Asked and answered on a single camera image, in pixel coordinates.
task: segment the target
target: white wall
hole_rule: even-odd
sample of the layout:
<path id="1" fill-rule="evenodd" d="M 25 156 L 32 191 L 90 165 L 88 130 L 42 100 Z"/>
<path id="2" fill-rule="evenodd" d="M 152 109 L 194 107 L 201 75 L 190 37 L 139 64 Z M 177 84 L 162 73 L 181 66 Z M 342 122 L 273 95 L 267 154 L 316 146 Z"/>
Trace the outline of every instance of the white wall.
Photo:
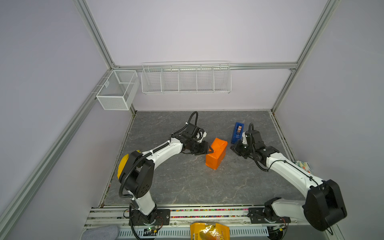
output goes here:
<path id="1" fill-rule="evenodd" d="M 383 239 L 384 2 L 342 1 L 277 117 L 299 160 L 341 188 L 346 240 Z"/>
<path id="2" fill-rule="evenodd" d="M 0 214 L 106 71 L 72 1 L 0 3 Z"/>
<path id="3" fill-rule="evenodd" d="M 77 240 L 104 192 L 130 121 L 96 102 L 8 240 Z"/>
<path id="4" fill-rule="evenodd" d="M 288 69 L 233 70 L 228 94 L 145 95 L 140 87 L 133 104 L 140 111 L 271 109 L 289 73 Z"/>
<path id="5" fill-rule="evenodd" d="M 327 0 L 87 0 L 116 65 L 296 61 Z"/>

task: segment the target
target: yellow snack bag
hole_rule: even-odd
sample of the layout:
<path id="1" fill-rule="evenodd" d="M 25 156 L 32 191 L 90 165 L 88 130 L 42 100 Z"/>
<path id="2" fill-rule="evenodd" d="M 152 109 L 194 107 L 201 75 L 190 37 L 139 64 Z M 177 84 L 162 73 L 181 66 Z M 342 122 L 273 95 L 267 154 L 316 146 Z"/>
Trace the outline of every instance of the yellow snack bag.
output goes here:
<path id="1" fill-rule="evenodd" d="M 191 240 L 229 240 L 229 227 L 218 223 L 194 223 Z"/>

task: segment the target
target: wire rack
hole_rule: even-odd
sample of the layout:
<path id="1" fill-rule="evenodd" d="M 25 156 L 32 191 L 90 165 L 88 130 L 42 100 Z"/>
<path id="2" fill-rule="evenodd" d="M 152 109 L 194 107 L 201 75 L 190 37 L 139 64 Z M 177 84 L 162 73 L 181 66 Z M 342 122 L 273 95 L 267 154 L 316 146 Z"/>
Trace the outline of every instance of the wire rack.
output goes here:
<path id="1" fill-rule="evenodd" d="M 145 94 L 229 93 L 232 87 L 229 62 L 160 66 L 143 63 L 141 79 Z"/>
<path id="2" fill-rule="evenodd" d="M 134 70 L 113 70 L 96 97 L 105 110 L 129 110 L 140 81 Z"/>

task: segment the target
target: gray marble tabletop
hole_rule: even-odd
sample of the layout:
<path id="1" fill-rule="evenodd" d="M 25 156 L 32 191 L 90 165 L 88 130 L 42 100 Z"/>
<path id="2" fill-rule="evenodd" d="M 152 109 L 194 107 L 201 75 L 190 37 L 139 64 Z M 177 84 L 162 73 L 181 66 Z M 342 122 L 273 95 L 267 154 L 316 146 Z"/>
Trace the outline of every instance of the gray marble tabletop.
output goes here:
<path id="1" fill-rule="evenodd" d="M 150 150 L 184 126 L 192 112 L 137 112 L 122 156 Z M 236 122 L 253 122 L 267 146 L 284 155 L 268 111 L 201 111 L 197 125 L 207 132 L 205 140 L 217 137 L 228 142 L 226 155 L 217 170 L 205 165 L 205 156 L 177 154 L 159 165 L 151 187 L 156 204 L 258 204 L 274 197 L 304 200 L 300 192 L 274 171 L 263 172 L 251 159 L 237 156 L 229 148 Z M 120 183 L 114 175 L 105 205 L 129 204 L 118 196 Z"/>

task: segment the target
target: white wire basket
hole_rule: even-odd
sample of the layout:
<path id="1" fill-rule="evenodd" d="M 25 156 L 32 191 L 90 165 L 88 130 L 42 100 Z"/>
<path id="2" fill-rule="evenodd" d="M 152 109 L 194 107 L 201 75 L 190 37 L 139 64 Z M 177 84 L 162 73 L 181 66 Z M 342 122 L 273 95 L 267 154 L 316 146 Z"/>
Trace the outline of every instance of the white wire basket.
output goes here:
<path id="1" fill-rule="evenodd" d="M 229 93 L 232 88 L 229 62 L 152 66 L 143 63 L 141 81 L 145 94 Z"/>
<path id="2" fill-rule="evenodd" d="M 129 110 L 140 81 L 134 70 L 113 70 L 96 97 L 105 110 Z"/>

